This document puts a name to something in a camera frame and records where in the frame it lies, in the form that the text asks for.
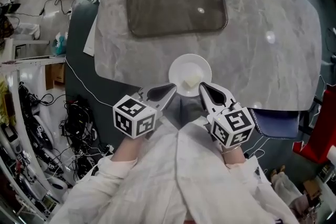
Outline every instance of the floor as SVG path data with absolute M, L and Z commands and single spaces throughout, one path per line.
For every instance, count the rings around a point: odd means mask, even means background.
M 46 0 L 21 0 L 22 6 L 17 11 L 19 13 L 26 13 L 31 15 L 38 15 L 43 8 L 44 2 Z M 74 0 L 62 0 L 63 10 L 67 12 L 72 5 Z M 324 80 L 327 83 L 335 84 L 336 76 L 334 66 L 330 63 L 330 56 L 332 53 L 328 48 L 336 52 L 336 43 L 335 39 L 332 39 L 326 35 L 327 28 L 336 27 L 336 5 L 333 0 L 308 0 L 316 8 L 321 24 L 321 33 L 322 33 L 322 66 L 321 74 Z M 58 32 L 64 33 L 68 28 L 69 18 L 66 15 L 63 15 L 59 6 L 54 6 L 54 1 L 50 1 L 46 4 L 46 13 L 44 16 L 40 17 L 28 17 L 25 15 L 18 16 L 21 22 L 30 22 L 40 24 L 40 39 L 54 39 L 55 35 Z M 320 81 L 317 88 L 317 97 L 321 97 L 323 92 L 323 83 Z M 108 121 L 107 118 L 96 119 L 98 125 L 103 124 Z M 101 128 L 101 133 L 104 135 L 104 129 Z M 256 132 L 253 134 L 251 140 L 244 144 L 243 149 L 247 150 L 251 148 L 258 140 L 260 135 Z M 298 140 L 307 140 L 308 137 L 299 135 Z M 255 147 L 255 150 L 263 144 L 265 138 L 262 141 L 259 141 L 258 146 Z M 299 184 L 307 179 L 314 178 L 318 166 L 314 163 L 306 160 L 305 158 L 300 157 L 297 154 L 292 153 L 292 143 L 293 141 L 287 140 L 269 140 L 263 146 L 265 155 L 259 159 L 260 165 L 263 169 L 267 169 L 270 172 L 274 168 L 278 168 L 281 165 L 286 165 L 286 173 L 289 178 L 295 183 Z

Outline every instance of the dark floor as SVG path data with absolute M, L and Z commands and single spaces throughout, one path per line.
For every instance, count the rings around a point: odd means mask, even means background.
M 327 28 L 336 27 L 336 5 L 333 0 L 308 0 L 317 10 L 320 17 L 321 33 L 322 33 L 322 66 L 321 74 L 327 83 L 335 84 L 336 77 L 334 66 L 330 65 L 331 52 L 328 51 L 326 42 L 330 50 L 336 52 L 336 43 L 333 37 L 326 37 Z M 319 82 L 317 88 L 317 97 L 321 97 L 323 91 L 323 83 Z M 244 144 L 243 148 L 246 150 L 252 147 L 260 138 L 257 132 L 254 132 L 251 140 Z M 299 135 L 298 141 L 307 140 L 308 137 Z M 293 141 L 286 140 L 269 140 L 263 150 L 265 155 L 259 159 L 259 163 L 263 169 L 268 169 L 268 172 L 274 168 L 279 168 L 282 164 L 286 165 L 286 171 L 289 178 L 296 184 L 301 183 L 316 175 L 318 166 L 305 158 L 294 154 L 292 152 Z

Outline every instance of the desk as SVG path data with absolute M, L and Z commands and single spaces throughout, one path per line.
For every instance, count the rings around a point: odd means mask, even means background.
M 309 109 L 321 65 L 315 8 L 307 0 L 226 0 L 226 6 L 228 25 L 219 33 L 137 39 L 128 30 L 125 0 L 101 0 L 97 74 L 138 87 L 167 82 L 174 59 L 193 53 L 242 106 Z

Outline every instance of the person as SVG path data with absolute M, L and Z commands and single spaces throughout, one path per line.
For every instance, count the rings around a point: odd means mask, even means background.
M 149 139 L 125 137 L 112 157 L 100 159 L 50 224 L 298 223 L 256 157 L 245 159 L 240 146 L 219 147 L 204 115 L 181 113 L 200 111 L 198 103 L 180 99 L 176 107 Z
M 319 198 L 310 200 L 306 194 L 302 194 L 294 183 L 285 174 L 285 166 L 282 165 L 279 173 L 273 170 L 270 174 L 274 191 L 290 208 L 301 224 L 316 223 L 316 208 Z

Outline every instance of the white lab coat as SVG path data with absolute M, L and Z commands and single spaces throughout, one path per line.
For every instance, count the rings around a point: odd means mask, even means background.
M 252 157 L 227 168 L 203 125 L 177 130 L 166 118 L 144 143 L 138 161 L 102 158 L 70 192 L 51 220 L 59 223 L 295 223 Z

